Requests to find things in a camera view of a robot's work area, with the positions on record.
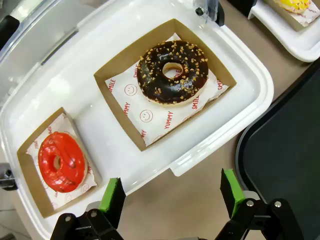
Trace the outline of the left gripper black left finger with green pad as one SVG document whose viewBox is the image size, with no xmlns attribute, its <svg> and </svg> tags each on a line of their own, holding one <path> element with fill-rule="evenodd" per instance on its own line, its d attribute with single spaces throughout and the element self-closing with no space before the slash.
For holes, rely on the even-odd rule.
<svg viewBox="0 0 320 240">
<path fill-rule="evenodd" d="M 52 240 L 122 240 L 119 226 L 126 194 L 120 178 L 111 178 L 98 208 L 81 216 L 64 213 L 59 216 Z"/>
</svg>

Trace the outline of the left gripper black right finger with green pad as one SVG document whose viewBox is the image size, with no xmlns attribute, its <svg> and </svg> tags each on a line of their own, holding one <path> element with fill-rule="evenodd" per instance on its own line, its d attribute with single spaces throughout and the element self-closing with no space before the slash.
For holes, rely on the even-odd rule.
<svg viewBox="0 0 320 240">
<path fill-rule="evenodd" d="M 245 197 L 232 169 L 221 170 L 220 191 L 229 221 L 217 240 L 244 240 L 251 230 L 261 231 L 266 240 L 303 240 L 304 236 L 288 201 L 270 203 Z"/>
</svg>

